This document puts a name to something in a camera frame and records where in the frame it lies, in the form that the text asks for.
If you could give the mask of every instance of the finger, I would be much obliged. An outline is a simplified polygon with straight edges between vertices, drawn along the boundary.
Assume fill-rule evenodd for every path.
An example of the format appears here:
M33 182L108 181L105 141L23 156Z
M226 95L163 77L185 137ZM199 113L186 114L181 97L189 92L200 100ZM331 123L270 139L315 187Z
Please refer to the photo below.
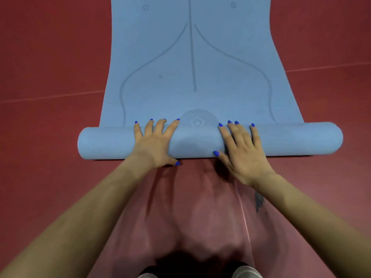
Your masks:
M243 140L242 132L237 128L237 126L233 124L231 121L228 121L228 127L232 132L236 146L237 147L244 146L245 141Z
M214 151L214 155L218 157L218 159L227 167L229 171L232 169L232 164L226 154L220 151Z
M156 126L155 126L155 130L153 131L153 133L157 134L157 135L161 135L162 134L162 131L164 130L164 124L166 123L166 119L160 119L157 121L156 123Z
M140 129L139 123L135 121L134 124L134 137L135 141L138 141L142 137L142 130Z
M262 150L263 149L262 148L262 142L260 140L259 133L258 133L257 128L255 127L254 123L251 124L250 129L251 129L251 135L252 135L252 138L253 138L253 143L254 143L255 148Z
M167 164L173 165L173 166L179 166L180 162L175 158L169 157L169 161L167 162Z
M223 127L223 125L221 123L219 123L219 130L220 130L221 136L223 137L224 142L227 145L228 149L232 150L232 149L237 148L237 146L236 146L236 144L233 140L233 137L230 135L227 128Z
M168 139L171 139L171 137L173 136L175 130L177 129L178 125L180 123L180 119L176 119L174 120L168 127L167 129L165 130L164 132L164 136Z
M247 147L253 147L253 140L251 139L251 136L248 132L248 130L246 130L246 128L244 126L242 126L238 121L234 121L234 124L236 125L236 127L242 132L242 136L243 136L243 140L245 141L245 145Z
M149 136L153 133L153 119L149 120L144 128L144 136Z

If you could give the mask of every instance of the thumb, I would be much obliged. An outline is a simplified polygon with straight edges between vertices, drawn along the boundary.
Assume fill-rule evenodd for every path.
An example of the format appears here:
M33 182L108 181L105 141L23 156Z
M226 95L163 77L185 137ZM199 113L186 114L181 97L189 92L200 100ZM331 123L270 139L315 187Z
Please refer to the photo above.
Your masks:
M171 157L169 157L169 160L167 161L167 163L169 165L173 165L173 166L179 166L180 165L180 163L177 159L171 158Z
M229 157L220 151L214 151L214 155L227 167L228 170L232 167Z

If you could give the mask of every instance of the hand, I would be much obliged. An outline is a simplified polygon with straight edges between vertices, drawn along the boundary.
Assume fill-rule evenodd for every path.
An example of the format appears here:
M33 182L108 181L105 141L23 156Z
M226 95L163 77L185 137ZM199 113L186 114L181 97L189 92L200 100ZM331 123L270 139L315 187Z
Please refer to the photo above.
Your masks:
M159 168L166 164L179 165L177 159L167 154L170 139L179 122L179 120L173 121L163 133L166 119L159 120L155 130L153 130L153 120L151 119L145 127L144 135L142 135L139 123L136 122L134 125L135 146L129 157L144 157L150 161L153 168Z
M251 139L248 131L237 121L233 124L228 121L228 127L233 134L219 124L220 133L228 147L229 157L223 152L214 151L214 154L228 168L238 180L254 188L262 177L275 174L263 152L259 134L254 124L251 125Z

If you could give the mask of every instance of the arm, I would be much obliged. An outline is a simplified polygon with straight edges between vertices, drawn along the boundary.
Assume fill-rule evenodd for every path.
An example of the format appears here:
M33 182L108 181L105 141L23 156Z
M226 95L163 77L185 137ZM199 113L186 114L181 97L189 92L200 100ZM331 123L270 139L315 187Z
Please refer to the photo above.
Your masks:
M371 277L371 241L345 221L299 191L271 168L257 129L252 139L240 124L229 123L231 137L219 127L229 157L216 152L240 182L268 199L301 233L336 277Z
M132 154L25 248L0 277L86 277L137 184L153 168L177 164L167 149L179 121L162 134L165 122L157 122L152 132L149 121L144 136L136 123Z

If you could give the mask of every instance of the blue yoga mat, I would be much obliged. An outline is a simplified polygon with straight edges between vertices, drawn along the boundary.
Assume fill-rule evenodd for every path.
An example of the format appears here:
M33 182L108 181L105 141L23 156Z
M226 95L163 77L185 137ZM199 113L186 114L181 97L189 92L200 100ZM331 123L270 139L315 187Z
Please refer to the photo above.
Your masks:
M333 123L304 123L271 38L271 0L111 1L111 65L100 126L77 142L83 158L126 158L134 121L151 118L180 118L174 158L224 151L218 123L228 120L254 123L267 156L341 146Z

